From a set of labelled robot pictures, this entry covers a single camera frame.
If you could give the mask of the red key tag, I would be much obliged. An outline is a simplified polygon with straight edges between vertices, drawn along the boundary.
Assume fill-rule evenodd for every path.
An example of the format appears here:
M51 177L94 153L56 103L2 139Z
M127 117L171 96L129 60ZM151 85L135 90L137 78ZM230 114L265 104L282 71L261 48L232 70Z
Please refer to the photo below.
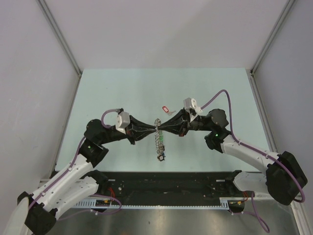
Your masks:
M166 106L163 106L162 109L165 113L169 113L169 109Z

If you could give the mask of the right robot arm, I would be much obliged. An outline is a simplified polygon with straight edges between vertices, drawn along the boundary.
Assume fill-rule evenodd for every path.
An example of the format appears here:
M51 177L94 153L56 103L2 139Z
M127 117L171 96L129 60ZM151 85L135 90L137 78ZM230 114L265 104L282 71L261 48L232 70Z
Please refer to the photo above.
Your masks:
M303 203L304 186L308 180L295 156L287 151L282 154L262 150L236 138L227 130L229 122L224 110L214 109L205 116L193 117L181 109L174 117L161 124L158 130L180 137L189 131L207 131L205 142L209 149L238 158L256 168L257 172L235 171L225 190L230 196L242 191L270 195L283 205L296 201Z

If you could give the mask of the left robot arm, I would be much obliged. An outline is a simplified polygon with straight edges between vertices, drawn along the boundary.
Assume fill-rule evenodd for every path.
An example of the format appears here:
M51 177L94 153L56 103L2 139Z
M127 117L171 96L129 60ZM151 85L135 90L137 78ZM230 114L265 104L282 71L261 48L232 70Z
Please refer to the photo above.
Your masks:
M156 126L137 120L123 109L115 112L115 125L105 124L102 118L91 120L69 163L41 187L18 197L18 202L28 199L23 223L33 234L47 234L73 205L107 192L107 177L95 169L109 152L104 144L127 139L134 145L157 131Z

